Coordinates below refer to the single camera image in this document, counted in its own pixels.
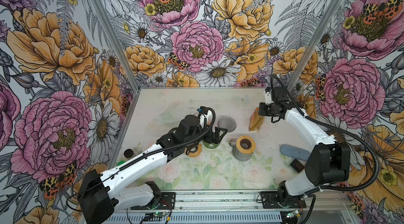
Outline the clear grey glass carafe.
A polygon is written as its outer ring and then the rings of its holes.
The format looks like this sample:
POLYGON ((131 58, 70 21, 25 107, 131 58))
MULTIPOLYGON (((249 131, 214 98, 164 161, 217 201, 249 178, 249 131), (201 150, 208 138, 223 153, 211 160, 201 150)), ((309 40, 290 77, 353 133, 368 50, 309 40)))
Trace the clear grey glass carafe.
POLYGON ((243 155, 236 149, 236 140, 231 140, 229 145, 232 147, 232 155, 239 161, 248 161, 252 157, 251 155, 243 155))

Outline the wooden ring holder front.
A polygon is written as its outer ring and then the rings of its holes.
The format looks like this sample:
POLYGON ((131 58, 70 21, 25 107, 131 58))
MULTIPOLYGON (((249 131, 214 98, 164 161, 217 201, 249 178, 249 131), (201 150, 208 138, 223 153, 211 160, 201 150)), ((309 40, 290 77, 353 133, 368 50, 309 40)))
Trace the wooden ring holder front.
POLYGON ((249 136, 241 136, 236 140, 236 149, 243 155, 251 155, 256 149, 256 143, 249 136))

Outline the orange coffee filter pack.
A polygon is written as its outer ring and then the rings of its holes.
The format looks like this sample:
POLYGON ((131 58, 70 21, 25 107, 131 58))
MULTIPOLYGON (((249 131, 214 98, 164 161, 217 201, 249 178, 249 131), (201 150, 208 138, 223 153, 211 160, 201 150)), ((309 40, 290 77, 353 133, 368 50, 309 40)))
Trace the orange coffee filter pack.
POLYGON ((264 116, 259 115, 259 108, 256 108, 250 117, 249 131, 258 131, 265 121, 264 116))

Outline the clear grey glass dripper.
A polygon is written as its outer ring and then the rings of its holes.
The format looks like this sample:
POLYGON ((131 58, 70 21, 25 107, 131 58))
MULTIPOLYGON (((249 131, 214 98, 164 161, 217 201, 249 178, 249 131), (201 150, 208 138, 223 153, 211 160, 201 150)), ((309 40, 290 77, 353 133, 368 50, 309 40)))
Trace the clear grey glass dripper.
POLYGON ((226 129, 227 132, 233 132, 237 128, 237 123, 232 117, 224 116, 218 120, 217 127, 226 129))

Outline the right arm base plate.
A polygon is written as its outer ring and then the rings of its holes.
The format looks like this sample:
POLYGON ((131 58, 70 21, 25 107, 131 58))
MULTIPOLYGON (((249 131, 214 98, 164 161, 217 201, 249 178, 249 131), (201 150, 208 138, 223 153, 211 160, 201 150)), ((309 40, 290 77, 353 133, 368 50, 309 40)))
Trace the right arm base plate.
POLYGON ((262 204, 264 209, 303 209, 307 207, 303 197, 289 196, 288 194, 281 196, 280 193, 275 191, 260 192, 258 202, 262 204))

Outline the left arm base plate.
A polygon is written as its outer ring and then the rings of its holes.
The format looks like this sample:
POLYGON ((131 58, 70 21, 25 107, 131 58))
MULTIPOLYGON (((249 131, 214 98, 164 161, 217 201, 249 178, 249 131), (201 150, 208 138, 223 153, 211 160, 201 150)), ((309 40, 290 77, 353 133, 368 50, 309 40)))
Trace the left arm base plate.
POLYGON ((146 206, 133 206, 131 210, 174 210, 176 202, 175 192, 162 192, 161 196, 154 199, 146 206))

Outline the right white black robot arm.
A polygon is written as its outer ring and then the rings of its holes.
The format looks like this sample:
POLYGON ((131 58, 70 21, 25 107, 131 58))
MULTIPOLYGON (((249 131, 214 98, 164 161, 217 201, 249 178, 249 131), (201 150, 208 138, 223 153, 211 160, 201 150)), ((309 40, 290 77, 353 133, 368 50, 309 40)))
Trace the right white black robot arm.
POLYGON ((267 87, 265 101, 259 105, 259 115, 270 117, 272 123, 285 120, 310 148, 304 170, 295 178, 280 183, 276 198, 281 206, 289 206, 292 200, 348 179, 350 147, 327 134, 317 121, 291 100, 287 89, 267 87))

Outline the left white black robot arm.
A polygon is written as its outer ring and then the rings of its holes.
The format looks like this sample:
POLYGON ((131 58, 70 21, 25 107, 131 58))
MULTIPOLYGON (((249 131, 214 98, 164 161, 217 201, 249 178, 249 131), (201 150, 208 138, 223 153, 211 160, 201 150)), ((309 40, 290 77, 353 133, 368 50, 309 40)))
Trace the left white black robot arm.
POLYGON ((77 194, 85 221, 102 224, 120 208, 157 204, 161 191, 154 182, 146 182, 131 192, 126 191, 126 187, 149 171, 190 153, 201 141, 219 145, 228 130, 207 121, 207 115, 203 113, 199 116, 187 115, 178 127, 126 163, 101 173, 96 170, 88 172, 77 194))

